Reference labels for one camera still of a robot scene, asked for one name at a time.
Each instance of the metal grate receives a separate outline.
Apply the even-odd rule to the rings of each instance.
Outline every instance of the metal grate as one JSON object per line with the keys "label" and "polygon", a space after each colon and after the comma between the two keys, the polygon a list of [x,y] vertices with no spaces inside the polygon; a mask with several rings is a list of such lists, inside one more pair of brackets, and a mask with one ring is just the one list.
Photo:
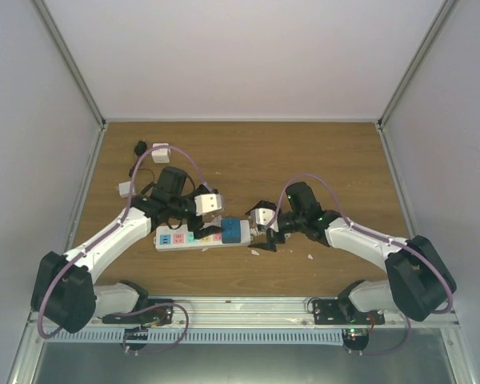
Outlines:
{"label": "metal grate", "polygon": [[[173,342],[181,334],[176,329],[151,329],[147,340],[130,341],[141,343]],[[60,332],[48,342],[121,342],[122,328],[84,329],[76,334]],[[341,330],[189,330],[182,343],[185,344],[343,344]]]}

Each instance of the white backdrop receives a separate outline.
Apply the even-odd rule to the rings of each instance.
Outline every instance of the white backdrop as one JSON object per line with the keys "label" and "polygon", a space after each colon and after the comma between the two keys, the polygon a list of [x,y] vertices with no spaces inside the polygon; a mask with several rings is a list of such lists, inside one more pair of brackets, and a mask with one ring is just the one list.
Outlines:
{"label": "white backdrop", "polygon": [[41,257],[63,251],[98,124],[30,2],[0,0],[0,383]]}
{"label": "white backdrop", "polygon": [[380,118],[441,0],[46,0],[106,118]]}
{"label": "white backdrop", "polygon": [[420,233],[458,285],[455,309],[480,374],[480,0],[463,0],[389,120]]}

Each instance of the gray floor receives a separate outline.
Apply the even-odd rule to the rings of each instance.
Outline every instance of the gray floor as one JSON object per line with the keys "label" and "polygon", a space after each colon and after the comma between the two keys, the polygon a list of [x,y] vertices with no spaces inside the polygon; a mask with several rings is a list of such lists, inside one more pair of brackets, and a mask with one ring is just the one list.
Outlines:
{"label": "gray floor", "polygon": [[[379,330],[372,350],[394,346],[398,330]],[[408,346],[387,356],[352,356],[337,346],[180,345],[156,355],[125,356],[114,344],[50,343],[37,384],[450,383],[438,331],[413,331]]]}

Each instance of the wooden tabletop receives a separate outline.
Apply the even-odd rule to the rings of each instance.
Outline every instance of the wooden tabletop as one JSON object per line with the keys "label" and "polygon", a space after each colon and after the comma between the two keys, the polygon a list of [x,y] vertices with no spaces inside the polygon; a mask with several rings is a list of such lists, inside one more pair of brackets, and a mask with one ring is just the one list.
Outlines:
{"label": "wooden tabletop", "polygon": [[[261,199],[276,202],[286,181],[301,172],[324,178],[347,215],[375,230],[407,236],[384,151],[373,124],[307,122],[132,122],[108,127],[94,171],[75,245],[90,238],[124,207],[116,187],[128,181],[138,140],[168,142],[187,151],[209,184],[225,197],[223,217],[243,214]],[[170,164],[198,176],[183,156]],[[158,176],[162,166],[145,167]],[[152,180],[140,172],[137,190]],[[311,185],[323,209],[335,209],[327,190]],[[283,210],[289,209],[285,201]],[[166,295],[336,295],[358,279],[381,280],[376,266],[293,234],[278,252],[247,247],[157,252],[154,234],[135,243],[100,277],[127,279]]]}

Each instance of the pink square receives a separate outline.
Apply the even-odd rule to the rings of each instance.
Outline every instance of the pink square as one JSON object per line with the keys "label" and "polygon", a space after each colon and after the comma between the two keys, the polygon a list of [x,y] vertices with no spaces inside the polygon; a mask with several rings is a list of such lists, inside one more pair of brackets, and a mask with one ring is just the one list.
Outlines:
{"label": "pink square", "polygon": [[183,244],[185,242],[185,235],[184,234],[175,234],[173,236],[173,243],[174,244]]}

